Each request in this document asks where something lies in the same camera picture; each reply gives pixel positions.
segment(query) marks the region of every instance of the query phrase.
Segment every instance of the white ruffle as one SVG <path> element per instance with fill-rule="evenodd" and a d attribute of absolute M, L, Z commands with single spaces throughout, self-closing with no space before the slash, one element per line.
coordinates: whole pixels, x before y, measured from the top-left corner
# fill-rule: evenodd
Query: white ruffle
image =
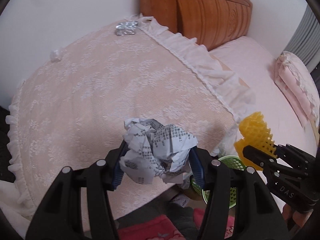
<path fill-rule="evenodd" d="M 19 122 L 19 104 L 20 96 L 22 91 L 23 83 L 18 88 L 16 95 L 12 99 L 12 103 L 9 106 L 10 115 L 6 116 L 5 121 L 10 125 L 10 130 L 8 132 L 8 137 L 10 143 L 7 144 L 8 150 L 12 156 L 12 159 L 9 161 L 11 164 L 8 166 L 8 170 L 11 171 L 15 176 L 16 180 L 14 184 L 20 192 L 20 198 L 17 200 L 18 204 L 23 203 L 26 209 L 23 210 L 23 216 L 29 218 L 34 214 L 36 206 L 34 205 L 27 183 L 24 177 L 22 161 L 20 155 L 20 143 L 18 137 L 18 122 Z"/>
<path fill-rule="evenodd" d="M 204 45 L 195 44 L 196 38 L 187 39 L 180 33 L 173 34 L 153 17 L 131 16 L 127 20 L 138 21 L 138 28 L 175 55 L 206 85 L 224 107 L 233 114 L 237 123 L 255 111 L 255 94 L 239 83 L 233 71 L 222 69 L 218 60 L 210 57 Z"/>
<path fill-rule="evenodd" d="M 314 82 L 310 82 L 310 80 L 306 80 L 303 77 L 303 74 L 300 73 L 300 71 L 297 69 L 297 67 L 291 62 L 291 54 L 288 51 L 284 51 L 280 56 L 279 60 L 283 63 L 283 65 L 287 66 L 292 75 L 295 77 L 297 84 L 302 89 L 302 91 L 306 94 L 310 106 L 311 106 L 311 112 L 312 117 L 314 118 L 314 121 L 316 123 L 316 127 L 319 127 L 319 121 L 320 121 L 320 108 L 319 108 L 319 102 L 316 102 L 316 99 L 314 98 L 314 95 L 312 94 L 312 91 L 317 91 L 316 85 Z"/>

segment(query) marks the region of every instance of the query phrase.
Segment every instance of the pillow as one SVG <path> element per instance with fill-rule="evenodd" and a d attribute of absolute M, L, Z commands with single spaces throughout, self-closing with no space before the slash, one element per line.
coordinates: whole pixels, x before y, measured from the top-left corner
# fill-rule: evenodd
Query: pillow
<path fill-rule="evenodd" d="M 319 127 L 319 93 L 301 59 L 284 51 L 276 61 L 274 81 L 292 105 L 301 125 L 304 127 L 310 120 Z"/>

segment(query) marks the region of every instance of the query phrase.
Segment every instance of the white wall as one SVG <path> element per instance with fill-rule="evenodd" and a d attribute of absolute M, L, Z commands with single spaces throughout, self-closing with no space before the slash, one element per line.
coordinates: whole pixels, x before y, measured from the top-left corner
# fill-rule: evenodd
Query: white wall
<path fill-rule="evenodd" d="M 305 0 L 251 0 L 248 36 L 277 58 L 296 31 L 307 7 Z"/>
<path fill-rule="evenodd" d="M 252 0 L 248 35 L 275 57 L 297 28 L 304 0 Z M 10 0 L 0 16 L 0 105 L 50 51 L 139 11 L 138 0 Z"/>

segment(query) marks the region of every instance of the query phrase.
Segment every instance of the pink bed sheet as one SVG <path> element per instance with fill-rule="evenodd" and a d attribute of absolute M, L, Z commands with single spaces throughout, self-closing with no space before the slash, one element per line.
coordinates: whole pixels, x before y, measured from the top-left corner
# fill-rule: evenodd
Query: pink bed sheet
<path fill-rule="evenodd" d="M 267 50 L 254 39 L 244 36 L 211 50 L 210 54 L 235 71 L 255 91 L 256 110 L 265 116 L 276 144 L 291 144 L 316 155 L 317 145 L 311 124 L 302 128 L 290 103 L 274 83 L 275 59 Z M 282 210 L 284 202 L 278 198 L 276 202 Z"/>

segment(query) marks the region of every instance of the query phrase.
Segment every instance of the gray curtain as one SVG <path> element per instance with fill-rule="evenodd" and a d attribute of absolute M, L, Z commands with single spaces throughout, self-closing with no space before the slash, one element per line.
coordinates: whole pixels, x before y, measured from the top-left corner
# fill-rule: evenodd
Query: gray curtain
<path fill-rule="evenodd" d="M 307 6 L 296 32 L 284 50 L 297 55 L 309 72 L 319 64 L 320 24 L 309 6 Z"/>

